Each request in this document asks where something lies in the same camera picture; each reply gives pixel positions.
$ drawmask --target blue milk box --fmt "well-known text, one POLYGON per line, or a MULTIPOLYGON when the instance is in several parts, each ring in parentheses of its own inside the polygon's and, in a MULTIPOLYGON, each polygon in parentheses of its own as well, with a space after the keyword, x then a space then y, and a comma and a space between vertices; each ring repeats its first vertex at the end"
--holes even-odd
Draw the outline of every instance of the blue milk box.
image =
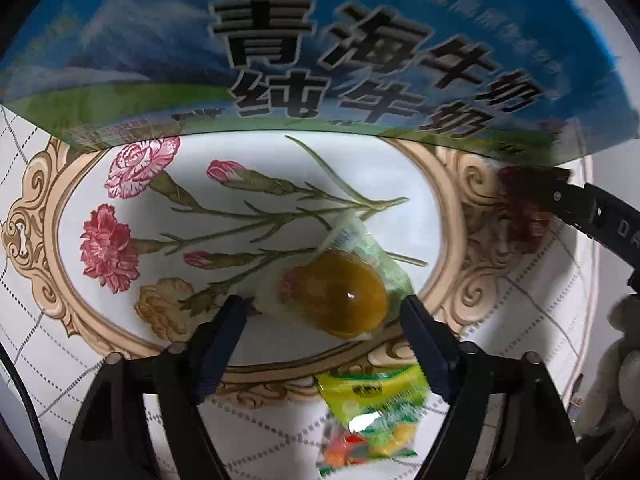
POLYGON ((638 131, 571 0, 41 0, 0 69, 83 151, 286 129, 557 164, 638 131))

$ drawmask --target black cable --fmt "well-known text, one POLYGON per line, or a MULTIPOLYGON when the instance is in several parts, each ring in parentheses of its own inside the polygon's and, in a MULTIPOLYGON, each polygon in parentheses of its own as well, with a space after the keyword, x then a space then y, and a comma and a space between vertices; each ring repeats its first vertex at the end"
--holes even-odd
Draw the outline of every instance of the black cable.
POLYGON ((15 389, 18 390, 18 393, 20 394, 20 398, 24 404, 24 409, 26 410, 29 422, 31 423, 33 436, 36 439, 36 444, 38 444, 38 450, 42 457, 44 469, 47 471, 47 476, 49 477, 49 480, 58 480, 56 470, 54 469, 53 462, 51 461, 51 456, 49 455, 49 449, 47 449, 47 442, 44 440, 44 435, 42 434, 42 428, 40 427, 40 421, 38 420, 36 409, 33 407, 31 397, 18 374, 18 370, 15 369, 14 364, 11 362, 11 359, 9 359, 9 355, 2 346, 2 343, 0 343, 0 361, 2 361, 9 377, 11 377, 11 380, 14 382, 15 389))

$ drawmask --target green snack package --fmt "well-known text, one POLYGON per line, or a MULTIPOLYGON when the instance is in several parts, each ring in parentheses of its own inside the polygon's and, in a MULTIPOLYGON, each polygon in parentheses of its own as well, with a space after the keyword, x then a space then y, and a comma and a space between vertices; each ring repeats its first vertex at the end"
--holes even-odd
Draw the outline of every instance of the green snack package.
POLYGON ((416 456, 412 449, 429 385, 418 365, 372 375, 318 374, 334 419, 318 459, 322 476, 371 460, 416 456))
POLYGON ((272 267, 254 305, 279 319, 358 340, 397 319, 401 301, 412 293, 404 270, 350 213, 306 263, 272 267))

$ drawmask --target screw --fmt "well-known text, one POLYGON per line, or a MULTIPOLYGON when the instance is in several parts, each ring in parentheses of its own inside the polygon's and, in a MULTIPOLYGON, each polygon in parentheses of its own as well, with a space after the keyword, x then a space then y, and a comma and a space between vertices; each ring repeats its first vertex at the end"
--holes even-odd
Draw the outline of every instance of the screw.
POLYGON ((533 365, 539 365, 542 362, 542 357, 540 357, 540 354, 537 354, 536 352, 526 352, 524 357, 533 365))
POLYGON ((176 354, 181 354, 186 349, 187 349, 187 343, 184 343, 182 341, 177 341, 175 343, 171 343, 167 350, 169 351, 169 354, 176 355, 176 354))
POLYGON ((107 357, 104 358, 104 362, 108 365, 114 365, 119 363, 124 359, 123 355, 120 352, 111 352, 107 357))
POLYGON ((465 354, 471 354, 471 355, 477 354, 480 351, 480 349, 478 348, 478 345, 473 341, 463 341, 462 343, 460 343, 460 349, 465 354))

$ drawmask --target snack package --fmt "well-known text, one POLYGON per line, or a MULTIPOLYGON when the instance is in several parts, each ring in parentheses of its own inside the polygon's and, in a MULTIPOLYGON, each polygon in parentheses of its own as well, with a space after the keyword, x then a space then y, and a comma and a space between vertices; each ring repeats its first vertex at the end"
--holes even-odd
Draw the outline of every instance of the snack package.
POLYGON ((412 449, 429 385, 418 365, 370 376, 318 374, 333 413, 317 466, 322 476, 371 460, 416 456, 412 449))
POLYGON ((274 267, 254 305, 345 340, 370 338, 398 316, 409 277, 353 214, 344 216, 304 265, 274 267))

